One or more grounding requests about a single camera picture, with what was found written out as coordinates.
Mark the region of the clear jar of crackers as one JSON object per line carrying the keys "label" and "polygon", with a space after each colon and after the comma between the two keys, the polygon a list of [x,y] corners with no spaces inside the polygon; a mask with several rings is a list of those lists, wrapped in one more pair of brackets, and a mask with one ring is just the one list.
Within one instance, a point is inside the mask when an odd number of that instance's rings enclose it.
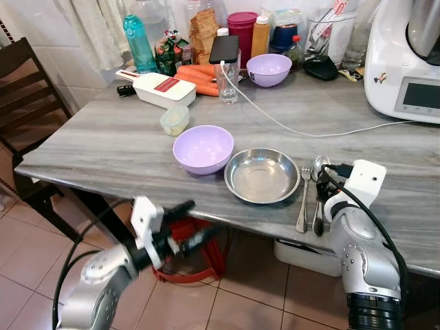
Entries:
{"label": "clear jar of crackers", "polygon": [[212,44],[214,38],[217,37],[217,29],[220,28],[214,3],[188,0],[186,2],[186,25],[188,26],[189,42],[194,56],[192,63],[208,64]]}

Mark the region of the dark blue jar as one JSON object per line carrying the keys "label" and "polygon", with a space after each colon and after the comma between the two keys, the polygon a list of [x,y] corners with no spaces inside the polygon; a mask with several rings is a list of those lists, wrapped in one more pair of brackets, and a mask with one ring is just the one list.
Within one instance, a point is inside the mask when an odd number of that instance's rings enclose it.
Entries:
{"label": "dark blue jar", "polygon": [[277,25],[273,32],[271,41],[268,44],[268,53],[283,54],[293,47],[293,37],[298,34],[298,25]]}

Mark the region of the white plastic tub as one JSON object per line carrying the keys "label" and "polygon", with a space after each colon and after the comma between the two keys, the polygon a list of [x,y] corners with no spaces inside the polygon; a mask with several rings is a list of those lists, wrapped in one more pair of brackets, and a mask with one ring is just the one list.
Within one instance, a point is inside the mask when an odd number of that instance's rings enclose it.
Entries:
{"label": "white plastic tub", "polygon": [[274,240],[274,255],[279,261],[292,266],[324,274],[325,276],[341,277],[342,264],[336,255],[330,252],[314,250],[307,245],[301,245],[285,239]]}

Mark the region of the stainless steel bowl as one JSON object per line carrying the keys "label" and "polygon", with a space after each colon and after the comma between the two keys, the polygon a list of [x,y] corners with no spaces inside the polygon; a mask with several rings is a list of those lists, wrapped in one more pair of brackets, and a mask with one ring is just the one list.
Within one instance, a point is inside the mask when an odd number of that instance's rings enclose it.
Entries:
{"label": "stainless steel bowl", "polygon": [[254,204],[273,204],[292,195],[302,176],[299,166],[272,148],[248,148],[233,155],[223,170],[233,195]]}

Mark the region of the small lilac plastic bowl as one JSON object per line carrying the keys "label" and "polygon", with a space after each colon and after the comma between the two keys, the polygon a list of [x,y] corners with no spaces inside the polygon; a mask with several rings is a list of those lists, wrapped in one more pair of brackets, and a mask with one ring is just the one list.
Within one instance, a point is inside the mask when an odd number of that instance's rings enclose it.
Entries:
{"label": "small lilac plastic bowl", "polygon": [[260,54],[246,63],[249,78],[255,85],[271,87],[279,85],[292,68],[292,60],[283,54]]}

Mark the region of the white kitchen cooking machine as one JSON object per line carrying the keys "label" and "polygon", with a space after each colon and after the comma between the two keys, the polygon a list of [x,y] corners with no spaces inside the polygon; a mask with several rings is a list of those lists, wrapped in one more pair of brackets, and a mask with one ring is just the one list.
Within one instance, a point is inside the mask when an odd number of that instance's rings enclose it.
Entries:
{"label": "white kitchen cooking machine", "polygon": [[440,0],[381,0],[371,26],[364,88],[377,112],[440,122]]}

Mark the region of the clear drinking glass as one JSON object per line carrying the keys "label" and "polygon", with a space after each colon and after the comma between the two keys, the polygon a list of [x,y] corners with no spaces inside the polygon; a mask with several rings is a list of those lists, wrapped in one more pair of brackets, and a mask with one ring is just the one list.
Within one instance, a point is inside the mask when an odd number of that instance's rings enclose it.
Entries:
{"label": "clear drinking glass", "polygon": [[239,63],[222,62],[214,64],[218,85],[218,98],[223,104],[232,105],[238,102]]}

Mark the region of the small clear lidded container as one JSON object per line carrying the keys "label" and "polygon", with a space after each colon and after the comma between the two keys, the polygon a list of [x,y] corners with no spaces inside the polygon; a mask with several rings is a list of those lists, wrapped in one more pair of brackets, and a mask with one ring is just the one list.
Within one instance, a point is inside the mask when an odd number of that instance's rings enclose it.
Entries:
{"label": "small clear lidded container", "polygon": [[167,135],[178,136],[188,128],[190,122],[189,108],[185,106],[169,107],[160,117],[159,123]]}

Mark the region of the green snack packet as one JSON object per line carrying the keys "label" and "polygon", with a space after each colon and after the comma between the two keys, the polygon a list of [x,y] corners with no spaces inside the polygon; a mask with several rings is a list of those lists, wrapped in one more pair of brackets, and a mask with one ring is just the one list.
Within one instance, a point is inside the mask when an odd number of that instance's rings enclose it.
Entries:
{"label": "green snack packet", "polygon": [[155,59],[160,74],[174,76],[182,65],[194,62],[192,45],[178,36],[178,31],[167,29],[155,47]]}

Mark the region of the pale patterned curtain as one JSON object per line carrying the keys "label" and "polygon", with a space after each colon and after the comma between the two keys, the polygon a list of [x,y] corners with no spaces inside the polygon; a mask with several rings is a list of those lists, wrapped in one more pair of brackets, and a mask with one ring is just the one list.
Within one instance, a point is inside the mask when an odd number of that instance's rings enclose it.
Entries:
{"label": "pale patterned curtain", "polygon": [[125,0],[53,0],[95,69],[117,70],[134,60],[124,34]]}

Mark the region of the small green red-capped bottle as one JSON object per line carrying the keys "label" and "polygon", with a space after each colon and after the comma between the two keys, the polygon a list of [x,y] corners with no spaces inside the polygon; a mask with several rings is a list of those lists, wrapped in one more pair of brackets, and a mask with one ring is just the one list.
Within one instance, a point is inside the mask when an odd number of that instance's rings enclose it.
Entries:
{"label": "small green red-capped bottle", "polygon": [[291,45],[288,51],[286,52],[286,56],[289,57],[291,60],[291,66],[290,70],[292,72],[295,72],[296,70],[299,70],[300,63],[302,62],[302,59],[304,57],[304,51],[299,46],[301,37],[297,34],[293,35],[291,38]]}

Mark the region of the orange sauce bottle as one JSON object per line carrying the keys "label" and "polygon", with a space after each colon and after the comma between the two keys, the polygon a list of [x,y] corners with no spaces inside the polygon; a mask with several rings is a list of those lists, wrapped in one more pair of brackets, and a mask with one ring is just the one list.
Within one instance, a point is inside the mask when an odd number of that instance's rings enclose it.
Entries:
{"label": "orange sauce bottle", "polygon": [[257,16],[252,26],[252,46],[250,57],[261,56],[267,53],[268,39],[270,38],[270,18],[265,15]]}

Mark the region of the white grater box red label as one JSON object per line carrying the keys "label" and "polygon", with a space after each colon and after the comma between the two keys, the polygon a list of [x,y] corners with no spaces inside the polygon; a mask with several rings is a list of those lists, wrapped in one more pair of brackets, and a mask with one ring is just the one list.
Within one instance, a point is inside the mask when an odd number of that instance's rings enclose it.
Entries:
{"label": "white grater box red label", "polygon": [[172,76],[153,72],[138,74],[122,69],[114,74],[131,81],[138,98],[154,106],[188,107],[196,97],[196,84]]}

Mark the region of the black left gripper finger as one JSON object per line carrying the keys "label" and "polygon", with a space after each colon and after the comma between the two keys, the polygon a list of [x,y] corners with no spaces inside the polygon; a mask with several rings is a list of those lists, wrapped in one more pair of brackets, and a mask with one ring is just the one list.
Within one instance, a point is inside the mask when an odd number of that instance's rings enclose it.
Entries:
{"label": "black left gripper finger", "polygon": [[194,254],[200,251],[220,232],[220,229],[219,226],[208,226],[208,228],[198,230],[180,243],[180,254]]}
{"label": "black left gripper finger", "polygon": [[170,208],[163,208],[163,223],[171,224],[188,217],[189,211],[194,207],[195,202],[188,200]]}

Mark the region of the steel fork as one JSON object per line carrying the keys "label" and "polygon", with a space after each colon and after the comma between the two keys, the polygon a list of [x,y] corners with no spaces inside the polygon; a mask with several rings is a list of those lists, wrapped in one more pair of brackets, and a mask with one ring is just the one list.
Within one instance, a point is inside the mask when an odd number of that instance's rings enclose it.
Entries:
{"label": "steel fork", "polygon": [[312,169],[310,166],[302,168],[302,192],[300,197],[300,210],[296,217],[295,229],[299,233],[306,233],[306,201],[309,192],[309,182],[311,179]]}

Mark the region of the black rounded pouch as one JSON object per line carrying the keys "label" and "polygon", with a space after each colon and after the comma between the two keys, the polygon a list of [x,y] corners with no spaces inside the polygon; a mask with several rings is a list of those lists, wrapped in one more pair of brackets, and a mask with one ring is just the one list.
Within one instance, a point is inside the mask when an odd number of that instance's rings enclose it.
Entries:
{"label": "black rounded pouch", "polygon": [[338,69],[333,60],[326,54],[315,54],[302,62],[302,69],[312,78],[330,81],[338,76]]}

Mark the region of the magenta plastic canister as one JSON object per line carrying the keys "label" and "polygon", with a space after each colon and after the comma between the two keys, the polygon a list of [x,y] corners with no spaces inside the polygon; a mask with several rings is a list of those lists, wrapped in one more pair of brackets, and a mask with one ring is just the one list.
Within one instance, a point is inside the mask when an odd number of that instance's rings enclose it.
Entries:
{"label": "magenta plastic canister", "polygon": [[227,16],[230,35],[239,36],[241,64],[246,64],[251,58],[254,24],[257,18],[258,14],[255,12],[234,12]]}

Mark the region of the steel spoon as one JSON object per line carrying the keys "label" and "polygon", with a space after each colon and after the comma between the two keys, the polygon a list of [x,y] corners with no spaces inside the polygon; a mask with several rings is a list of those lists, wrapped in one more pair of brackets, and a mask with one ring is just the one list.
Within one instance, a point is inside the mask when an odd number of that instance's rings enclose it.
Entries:
{"label": "steel spoon", "polygon": [[[316,182],[318,181],[318,178],[322,175],[323,166],[326,166],[330,163],[330,160],[326,156],[317,156],[315,160],[312,162],[312,174],[311,178],[312,180]],[[317,221],[316,220],[316,208],[314,210],[314,215],[312,217],[312,232],[315,236],[321,237],[324,232],[324,221]]]}

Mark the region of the dark wooden chair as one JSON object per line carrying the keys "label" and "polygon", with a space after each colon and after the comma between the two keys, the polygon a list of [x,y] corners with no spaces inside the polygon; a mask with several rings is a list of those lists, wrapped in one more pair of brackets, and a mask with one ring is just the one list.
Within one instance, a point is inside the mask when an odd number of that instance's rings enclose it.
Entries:
{"label": "dark wooden chair", "polygon": [[[57,128],[40,134],[33,142],[18,146],[12,142],[27,132],[34,132],[37,126],[44,128],[46,119],[57,111],[63,114],[62,122],[72,118],[69,107],[64,104],[28,39],[23,37],[1,47],[0,147],[9,152],[11,167],[21,164],[25,155],[44,144]],[[64,195],[58,186],[16,172],[12,172],[12,181],[3,185],[64,236],[71,240],[79,237],[76,229],[54,210],[52,197]]]}

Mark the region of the red plastic stool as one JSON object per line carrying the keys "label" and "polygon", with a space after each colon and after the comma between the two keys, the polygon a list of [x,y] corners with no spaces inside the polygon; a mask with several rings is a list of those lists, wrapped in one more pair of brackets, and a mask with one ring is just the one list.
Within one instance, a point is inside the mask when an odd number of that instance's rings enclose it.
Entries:
{"label": "red plastic stool", "polygon": [[[171,223],[173,229],[174,239],[187,239],[191,237],[196,230],[208,228],[212,224],[206,220],[194,217],[186,217],[177,222]],[[211,239],[210,242],[201,251],[202,260],[204,260],[206,267],[201,272],[194,274],[169,274],[164,272],[162,268],[152,267],[152,274],[160,282],[170,282],[175,284],[191,284],[201,282],[208,277],[213,277],[216,280],[222,280],[223,274],[226,273],[226,257],[228,256],[229,246],[221,250],[217,245],[216,239]]]}

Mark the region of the large lilac plastic bowl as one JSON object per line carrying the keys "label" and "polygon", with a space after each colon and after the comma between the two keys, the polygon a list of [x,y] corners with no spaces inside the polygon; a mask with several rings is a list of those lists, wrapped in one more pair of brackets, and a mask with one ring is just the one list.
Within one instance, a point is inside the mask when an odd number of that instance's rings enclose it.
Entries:
{"label": "large lilac plastic bowl", "polygon": [[234,138],[215,125],[186,129],[173,142],[173,156],[186,172],[211,174],[222,169],[232,157]]}

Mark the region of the clear utensil holder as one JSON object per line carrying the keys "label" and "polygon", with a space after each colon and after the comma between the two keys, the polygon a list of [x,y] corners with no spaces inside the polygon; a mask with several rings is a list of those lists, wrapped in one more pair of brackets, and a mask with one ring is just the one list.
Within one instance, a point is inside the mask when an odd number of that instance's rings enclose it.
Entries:
{"label": "clear utensil holder", "polygon": [[304,57],[328,56],[336,68],[342,63],[354,28],[360,0],[337,0],[331,7],[307,14]]}

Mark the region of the teal plastic bottle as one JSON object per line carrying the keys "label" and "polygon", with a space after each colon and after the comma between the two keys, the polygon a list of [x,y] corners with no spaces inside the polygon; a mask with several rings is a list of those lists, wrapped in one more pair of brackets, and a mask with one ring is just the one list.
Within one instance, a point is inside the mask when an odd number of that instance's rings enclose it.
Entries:
{"label": "teal plastic bottle", "polygon": [[125,16],[123,26],[126,40],[129,42],[130,51],[134,58],[136,71],[142,74],[160,72],[152,54],[144,22],[138,16],[129,14]]}

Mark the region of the black smartphone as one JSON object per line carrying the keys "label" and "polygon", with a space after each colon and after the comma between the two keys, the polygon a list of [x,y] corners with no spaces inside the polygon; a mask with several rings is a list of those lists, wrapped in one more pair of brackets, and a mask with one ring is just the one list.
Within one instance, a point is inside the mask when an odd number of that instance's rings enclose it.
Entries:
{"label": "black smartphone", "polygon": [[239,36],[217,36],[212,42],[210,64],[237,63],[239,61]]}

